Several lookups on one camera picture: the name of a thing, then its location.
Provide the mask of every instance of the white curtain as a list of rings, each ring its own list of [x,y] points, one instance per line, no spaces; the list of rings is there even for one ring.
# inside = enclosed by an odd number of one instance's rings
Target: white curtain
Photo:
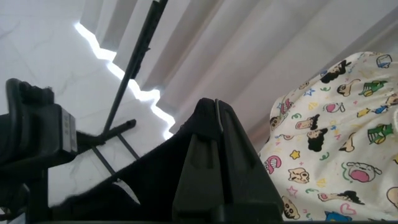
[[[150,0],[86,0],[81,23],[127,67]],[[174,133],[200,98],[235,110],[259,148],[276,98],[363,50],[398,50],[396,0],[169,0],[136,78]]]

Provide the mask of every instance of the patterned fabric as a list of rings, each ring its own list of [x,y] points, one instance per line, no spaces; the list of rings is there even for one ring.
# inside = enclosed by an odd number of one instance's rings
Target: patterned fabric
[[[276,101],[259,156],[285,220],[398,220],[397,60],[351,55]]]

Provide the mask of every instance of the white marble floor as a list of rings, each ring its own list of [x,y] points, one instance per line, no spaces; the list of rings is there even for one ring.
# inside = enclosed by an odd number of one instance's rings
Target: white marble floor
[[[93,134],[102,131],[123,72],[98,58],[76,29],[83,4],[82,0],[0,0],[1,114],[7,113],[4,84],[8,78],[18,78],[51,86],[56,102],[74,115],[78,129]],[[123,135],[142,156],[165,140],[172,118],[153,106],[159,93],[140,92],[134,82],[129,86],[113,124],[137,119],[136,127]],[[100,151],[115,170],[134,161],[118,139]],[[49,173],[50,205],[109,177],[90,151]]]

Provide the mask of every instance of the black stand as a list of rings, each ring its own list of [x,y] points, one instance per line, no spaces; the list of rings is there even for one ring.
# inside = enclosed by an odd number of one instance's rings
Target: black stand
[[[153,1],[150,6],[148,15],[145,19],[145,23],[142,26],[141,33],[139,34],[137,44],[132,52],[129,64],[127,66],[126,72],[123,76],[122,82],[120,83],[119,90],[116,93],[115,99],[113,101],[113,105],[111,111],[109,112],[108,118],[105,123],[105,127],[103,132],[97,136],[98,139],[102,139],[103,141],[107,141],[113,137],[118,137],[120,141],[124,144],[124,146],[129,150],[129,152],[138,159],[138,154],[133,150],[133,148],[129,145],[129,143],[123,138],[122,133],[132,129],[137,121],[135,119],[129,120],[126,123],[116,126],[111,129],[111,125],[113,119],[116,115],[116,112],[119,108],[120,102],[123,98],[124,92],[128,86],[130,79],[135,79],[141,67],[141,62],[144,59],[145,53],[149,50],[149,43],[154,35],[156,27],[160,21],[160,17],[166,7],[167,0],[160,0],[160,2]],[[115,171],[111,167],[111,165],[106,161],[106,159],[102,156],[99,150],[96,148],[97,146],[93,146],[92,150],[100,159],[100,161],[104,164],[107,170],[113,175]]]

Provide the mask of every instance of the black fabric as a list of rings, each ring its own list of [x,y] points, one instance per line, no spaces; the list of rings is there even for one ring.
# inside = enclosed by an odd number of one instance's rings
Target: black fabric
[[[54,218],[171,221],[172,203],[192,133],[218,141],[220,133],[213,100],[201,99],[191,117],[169,140],[87,193],[54,207]],[[109,196],[117,194],[111,189],[112,182],[117,178],[130,186],[141,205],[135,205],[128,196],[127,200],[119,201]],[[80,211],[84,210],[84,206],[89,207],[90,202],[101,202],[102,206],[86,213],[74,212],[77,206]]]

